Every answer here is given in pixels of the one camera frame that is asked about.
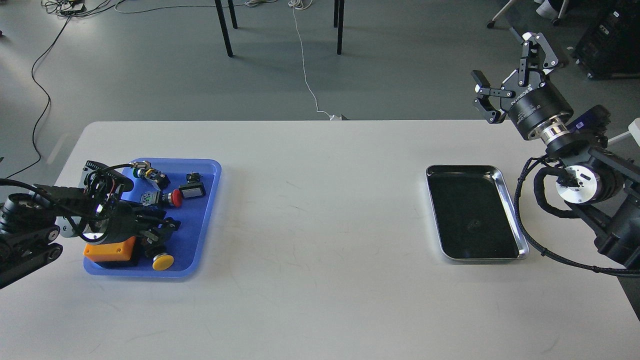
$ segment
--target stainless steel tray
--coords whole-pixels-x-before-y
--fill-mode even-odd
[[[432,165],[426,179],[440,249],[449,259],[491,263],[529,255],[500,170]]]

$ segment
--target yellow button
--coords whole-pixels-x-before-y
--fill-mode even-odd
[[[171,255],[160,255],[154,260],[153,268],[157,271],[162,271],[168,269],[173,265],[173,256]]]

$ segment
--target white cable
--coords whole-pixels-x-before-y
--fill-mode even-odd
[[[314,0],[310,0],[309,4],[305,5],[302,0],[289,0],[289,7],[294,8],[295,10],[306,10],[314,3]]]
[[[258,6],[262,3],[275,3],[278,0],[246,0],[244,2],[244,4],[246,6],[249,6],[250,8],[253,8],[254,6]]]
[[[307,84],[307,88],[309,89],[311,96],[314,97],[314,100],[316,102],[316,113],[325,113],[326,116],[329,117],[329,120],[331,120],[331,115],[329,115],[328,112],[322,111],[318,108],[318,99],[316,98],[316,95],[314,95],[314,92],[311,91],[311,86],[309,86],[309,82],[307,82],[307,70],[305,68],[305,48],[302,46],[302,36],[300,35],[300,30],[298,29],[298,20],[296,19],[296,8],[292,6],[291,9],[293,11],[293,21],[296,22],[296,31],[298,32],[298,38],[300,39],[300,50],[302,52],[302,72],[304,72],[305,74],[305,84]]]

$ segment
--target blue tray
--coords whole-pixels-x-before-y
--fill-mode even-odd
[[[142,160],[151,162],[152,167],[164,172],[169,177],[171,184],[163,192],[173,191],[179,185],[186,183],[186,174],[193,171],[202,174],[201,182],[204,184],[207,194],[203,197],[184,199],[179,208],[165,209],[167,217],[182,222],[180,229],[173,233],[171,239],[165,244],[167,253],[175,259],[170,268],[164,271],[155,271],[151,267],[152,260],[145,256],[140,257],[137,266],[116,268],[103,268],[88,258],[84,258],[84,269],[89,274],[178,278],[189,275],[198,267],[222,172],[220,164],[209,159],[138,158],[133,161]],[[127,168],[122,172],[134,182],[133,190],[122,194],[122,198],[139,202],[143,193],[156,189],[148,181],[133,177],[132,171],[131,168]]]

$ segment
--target orange box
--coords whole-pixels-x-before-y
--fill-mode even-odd
[[[133,255],[133,247],[135,244],[135,236],[131,236],[121,243],[105,245],[86,244],[84,247],[84,256],[94,263],[102,261],[129,261]]]

